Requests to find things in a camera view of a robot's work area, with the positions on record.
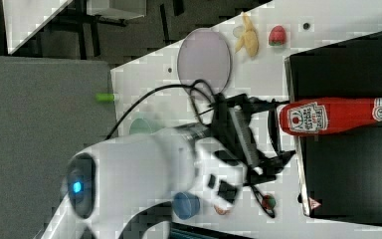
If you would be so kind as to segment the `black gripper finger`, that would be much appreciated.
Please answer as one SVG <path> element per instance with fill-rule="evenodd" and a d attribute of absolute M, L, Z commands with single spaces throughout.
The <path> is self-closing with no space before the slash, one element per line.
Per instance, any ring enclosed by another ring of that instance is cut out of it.
<path fill-rule="evenodd" d="M 280 151 L 274 157 L 267 157 L 263 152 L 258 151 L 259 159 L 256 167 L 263 170 L 263 174 L 276 175 L 281 173 L 291 158 L 295 155 L 294 150 Z"/>
<path fill-rule="evenodd" d="M 268 112 L 268 111 L 276 109 L 278 106 L 287 105 L 287 104 L 288 104 L 288 101 L 279 102 L 276 99 L 267 101 L 267 100 L 261 100 L 255 97 L 250 97 L 250 98 L 247 98 L 245 110 L 247 112 Z"/>

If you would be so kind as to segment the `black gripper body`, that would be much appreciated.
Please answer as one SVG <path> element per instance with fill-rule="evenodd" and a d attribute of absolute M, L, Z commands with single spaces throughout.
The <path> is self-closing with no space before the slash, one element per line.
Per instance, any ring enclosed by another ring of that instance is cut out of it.
<path fill-rule="evenodd" d="M 253 186 L 277 179 L 275 161 L 258 150 L 250 128 L 252 115 L 268 111 L 268 102 L 240 94 L 226 98 L 213 96 L 213 110 L 209 123 L 211 134 L 218 139 L 247 168 L 245 186 Z"/>

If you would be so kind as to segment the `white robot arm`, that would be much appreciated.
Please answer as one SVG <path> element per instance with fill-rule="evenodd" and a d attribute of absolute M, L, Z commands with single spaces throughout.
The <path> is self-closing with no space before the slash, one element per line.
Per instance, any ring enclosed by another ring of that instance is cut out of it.
<path fill-rule="evenodd" d="M 179 193 L 228 210 L 244 187 L 275 179 L 292 154 L 265 156 L 250 122 L 254 114 L 274 113 L 279 102 L 245 94 L 215 99 L 209 123 L 120 136 L 76 153 L 67 166 L 67 191 L 35 239 L 81 239 L 86 232 L 95 239 L 142 239 L 171 221 Z"/>

